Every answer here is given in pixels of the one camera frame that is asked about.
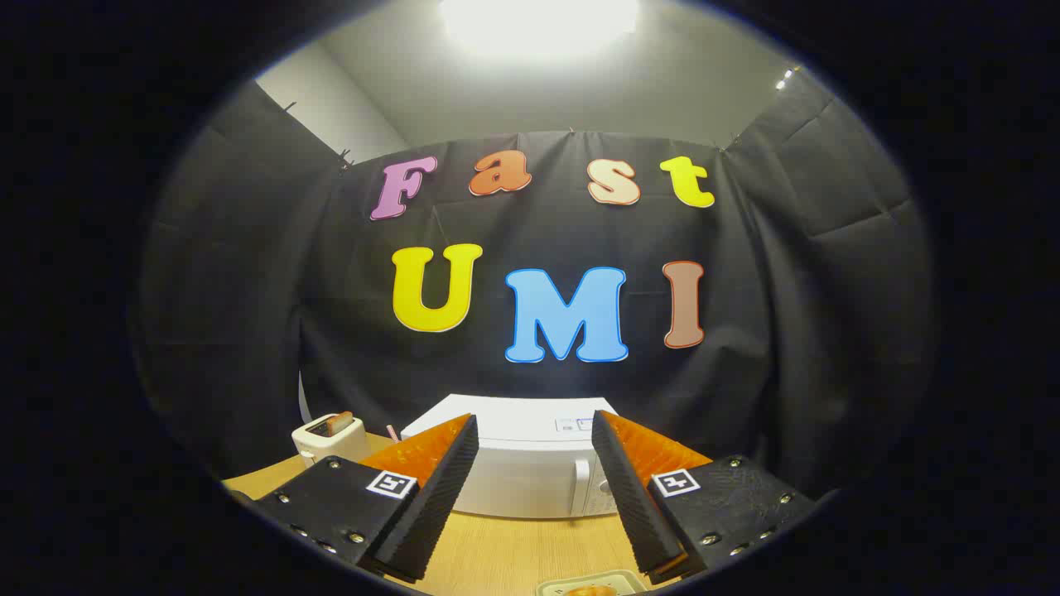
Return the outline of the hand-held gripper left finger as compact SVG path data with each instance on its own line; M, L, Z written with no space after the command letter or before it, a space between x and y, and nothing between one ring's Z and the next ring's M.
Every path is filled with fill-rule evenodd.
M359 461L329 455L248 505L347 567L412 584L426 574L478 449L476 416L455 416Z

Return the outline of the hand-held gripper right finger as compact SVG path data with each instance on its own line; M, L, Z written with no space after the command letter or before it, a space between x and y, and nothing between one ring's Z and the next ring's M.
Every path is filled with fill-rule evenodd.
M652 584L727 569L817 511L750 457L701 455L613 411L595 411L591 441Z

